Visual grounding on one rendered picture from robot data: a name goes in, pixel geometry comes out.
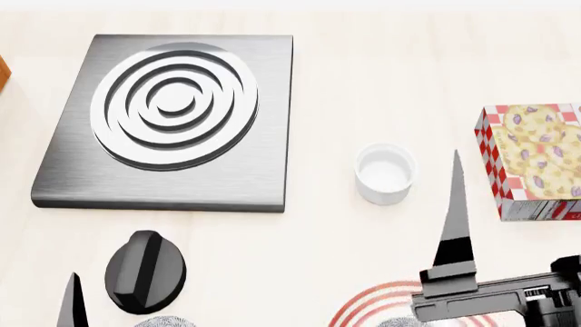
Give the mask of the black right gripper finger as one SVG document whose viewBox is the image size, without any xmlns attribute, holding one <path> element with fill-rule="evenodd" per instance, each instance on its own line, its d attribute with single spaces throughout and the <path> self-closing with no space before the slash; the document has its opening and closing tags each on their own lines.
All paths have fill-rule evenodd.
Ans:
<svg viewBox="0 0 581 327">
<path fill-rule="evenodd" d="M 454 152 L 448 213 L 438 249 L 432 267 L 419 273 L 423 296 L 435 298 L 474 292 L 478 288 L 476 272 L 464 171 L 459 153 Z"/>
</svg>

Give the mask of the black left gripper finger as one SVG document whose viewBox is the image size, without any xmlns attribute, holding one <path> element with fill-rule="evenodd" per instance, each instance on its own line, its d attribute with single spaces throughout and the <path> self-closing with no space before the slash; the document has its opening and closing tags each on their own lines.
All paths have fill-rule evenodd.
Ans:
<svg viewBox="0 0 581 327">
<path fill-rule="evenodd" d="M 56 327 L 89 327 L 81 280 L 75 272 L 66 285 Z"/>
</svg>

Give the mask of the white ramekin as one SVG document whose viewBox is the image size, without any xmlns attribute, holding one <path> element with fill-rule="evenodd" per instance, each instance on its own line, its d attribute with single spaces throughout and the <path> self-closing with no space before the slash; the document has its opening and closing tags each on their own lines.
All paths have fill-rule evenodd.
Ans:
<svg viewBox="0 0 581 327">
<path fill-rule="evenodd" d="M 418 166 L 407 149 L 375 143 L 356 155 L 353 171 L 356 190 L 362 198 L 379 206 L 391 206 L 406 198 Z"/>
</svg>

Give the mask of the white plate with red rings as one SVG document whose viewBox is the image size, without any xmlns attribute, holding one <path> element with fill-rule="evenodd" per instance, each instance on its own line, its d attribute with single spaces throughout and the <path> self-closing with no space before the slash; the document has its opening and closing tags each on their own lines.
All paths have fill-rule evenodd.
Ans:
<svg viewBox="0 0 581 327">
<path fill-rule="evenodd" d="M 345 302 L 331 318 L 328 327 L 376 327 L 389 318 L 416 318 L 411 309 L 411 295 L 419 291 L 421 284 L 418 281 L 375 285 Z M 503 316 L 492 314 L 423 323 L 425 327 L 507 327 Z"/>
</svg>

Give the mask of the grey metal stove burner plate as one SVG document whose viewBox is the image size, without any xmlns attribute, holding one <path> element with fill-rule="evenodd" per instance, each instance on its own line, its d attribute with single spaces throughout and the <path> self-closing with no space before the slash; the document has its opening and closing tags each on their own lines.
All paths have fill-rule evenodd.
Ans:
<svg viewBox="0 0 581 327">
<path fill-rule="evenodd" d="M 35 206 L 280 213 L 293 38 L 96 35 Z"/>
</svg>

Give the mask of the black stove knob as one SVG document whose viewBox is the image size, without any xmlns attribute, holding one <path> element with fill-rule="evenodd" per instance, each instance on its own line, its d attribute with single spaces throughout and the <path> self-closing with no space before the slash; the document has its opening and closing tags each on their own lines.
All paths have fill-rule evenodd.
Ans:
<svg viewBox="0 0 581 327">
<path fill-rule="evenodd" d="M 121 310 L 146 315 L 171 304 L 186 276 L 185 260 L 175 244 L 156 231 L 137 231 L 107 264 L 104 286 Z"/>
</svg>

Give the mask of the grey speckled round object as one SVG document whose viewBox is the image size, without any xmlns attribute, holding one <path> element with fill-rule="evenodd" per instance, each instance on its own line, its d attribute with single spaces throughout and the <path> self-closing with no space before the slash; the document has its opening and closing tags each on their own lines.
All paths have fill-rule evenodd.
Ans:
<svg viewBox="0 0 581 327">
<path fill-rule="evenodd" d="M 389 318 L 376 327 L 425 327 L 425 323 L 410 316 Z"/>
<path fill-rule="evenodd" d="M 175 315 L 157 315 L 135 324 L 133 327 L 196 327 L 195 323 Z"/>
</svg>

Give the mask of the red checkered cookie box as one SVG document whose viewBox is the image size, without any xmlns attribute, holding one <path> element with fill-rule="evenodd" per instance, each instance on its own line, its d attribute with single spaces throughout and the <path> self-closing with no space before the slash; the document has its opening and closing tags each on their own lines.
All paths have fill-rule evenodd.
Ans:
<svg viewBox="0 0 581 327">
<path fill-rule="evenodd" d="M 474 132 L 501 220 L 581 221 L 581 103 L 487 105 Z"/>
</svg>

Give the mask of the brown wooden block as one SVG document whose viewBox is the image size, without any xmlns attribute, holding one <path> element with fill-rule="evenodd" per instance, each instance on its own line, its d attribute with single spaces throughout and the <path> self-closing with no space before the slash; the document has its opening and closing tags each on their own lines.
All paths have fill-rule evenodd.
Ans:
<svg viewBox="0 0 581 327">
<path fill-rule="evenodd" d="M 12 71 L 6 64 L 4 58 L 0 55 L 0 92 L 4 89 L 11 75 Z"/>
</svg>

